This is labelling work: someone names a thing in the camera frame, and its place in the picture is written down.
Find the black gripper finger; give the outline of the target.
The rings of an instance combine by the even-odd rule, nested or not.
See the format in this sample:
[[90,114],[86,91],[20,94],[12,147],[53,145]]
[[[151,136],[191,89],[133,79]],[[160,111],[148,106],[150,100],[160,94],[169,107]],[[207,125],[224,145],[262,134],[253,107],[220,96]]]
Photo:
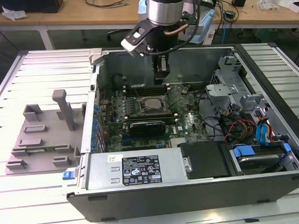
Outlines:
[[170,73],[168,59],[169,55],[152,56],[155,85],[161,85],[163,83],[163,80]]

